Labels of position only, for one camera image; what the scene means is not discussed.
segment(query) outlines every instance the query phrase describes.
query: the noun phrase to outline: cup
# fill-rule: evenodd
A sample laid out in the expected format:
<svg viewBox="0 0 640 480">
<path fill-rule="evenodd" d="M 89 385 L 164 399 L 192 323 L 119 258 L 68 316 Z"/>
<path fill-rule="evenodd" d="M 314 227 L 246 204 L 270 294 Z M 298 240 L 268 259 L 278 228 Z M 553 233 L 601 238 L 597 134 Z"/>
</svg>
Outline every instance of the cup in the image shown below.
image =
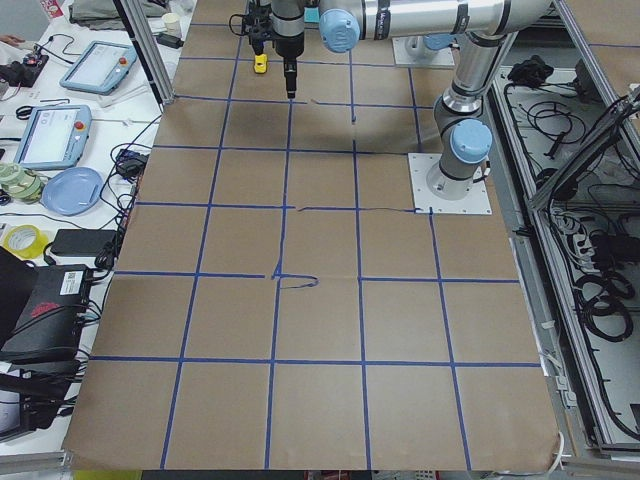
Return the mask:
<svg viewBox="0 0 640 480">
<path fill-rule="evenodd" d="M 165 13 L 162 16 L 162 21 L 167 29 L 169 35 L 182 38 L 182 29 L 180 28 L 180 15 L 177 13 Z"/>
</svg>

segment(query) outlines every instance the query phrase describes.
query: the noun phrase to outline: white sticker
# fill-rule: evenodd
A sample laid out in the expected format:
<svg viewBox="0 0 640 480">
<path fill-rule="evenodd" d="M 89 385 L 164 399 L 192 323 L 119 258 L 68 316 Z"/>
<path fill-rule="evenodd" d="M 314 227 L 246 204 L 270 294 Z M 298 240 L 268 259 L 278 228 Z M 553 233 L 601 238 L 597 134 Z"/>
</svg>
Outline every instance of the white sticker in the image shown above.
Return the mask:
<svg viewBox="0 0 640 480">
<path fill-rule="evenodd" d="M 67 272 L 64 274 L 60 295 L 77 295 L 82 286 L 82 272 Z"/>
</svg>

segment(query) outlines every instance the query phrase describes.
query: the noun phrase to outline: tape roll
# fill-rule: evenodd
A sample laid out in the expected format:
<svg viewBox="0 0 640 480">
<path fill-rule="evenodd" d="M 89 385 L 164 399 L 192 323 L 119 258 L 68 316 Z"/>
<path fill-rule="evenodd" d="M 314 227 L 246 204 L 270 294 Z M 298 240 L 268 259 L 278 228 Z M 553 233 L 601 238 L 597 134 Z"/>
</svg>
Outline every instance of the tape roll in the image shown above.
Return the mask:
<svg viewBox="0 0 640 480">
<path fill-rule="evenodd" d="M 44 247 L 49 243 L 47 236 L 33 225 L 14 227 L 4 239 L 4 248 L 25 260 L 42 255 Z"/>
</svg>

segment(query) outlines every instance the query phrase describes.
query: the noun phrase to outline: gray cloth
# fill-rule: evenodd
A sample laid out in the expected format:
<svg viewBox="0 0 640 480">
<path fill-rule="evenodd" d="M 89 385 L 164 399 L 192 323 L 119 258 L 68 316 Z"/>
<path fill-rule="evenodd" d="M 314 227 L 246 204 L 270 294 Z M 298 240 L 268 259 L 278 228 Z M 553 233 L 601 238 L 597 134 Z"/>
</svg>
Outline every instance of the gray cloth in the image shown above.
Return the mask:
<svg viewBox="0 0 640 480">
<path fill-rule="evenodd" d="M 139 0 L 147 17 L 161 17 L 169 12 L 168 1 Z M 122 30 L 124 25 L 111 0 L 75 0 L 69 6 L 69 21 L 92 30 Z"/>
</svg>

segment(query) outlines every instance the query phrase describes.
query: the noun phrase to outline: power adapter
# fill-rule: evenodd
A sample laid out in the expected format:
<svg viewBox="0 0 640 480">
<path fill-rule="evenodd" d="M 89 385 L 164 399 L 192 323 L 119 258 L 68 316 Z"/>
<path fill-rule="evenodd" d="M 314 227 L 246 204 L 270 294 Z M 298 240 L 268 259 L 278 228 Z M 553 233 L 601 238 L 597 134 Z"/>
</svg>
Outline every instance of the power adapter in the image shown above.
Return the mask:
<svg viewBox="0 0 640 480">
<path fill-rule="evenodd" d="M 123 148 L 116 155 L 116 173 L 127 179 L 137 177 L 144 171 L 147 160 L 149 155 Z"/>
<path fill-rule="evenodd" d="M 156 41 L 160 45 L 164 45 L 165 47 L 170 48 L 180 48 L 182 47 L 182 45 L 184 45 L 184 42 L 181 39 L 167 33 L 158 34 L 158 36 L 156 37 Z"/>
</svg>

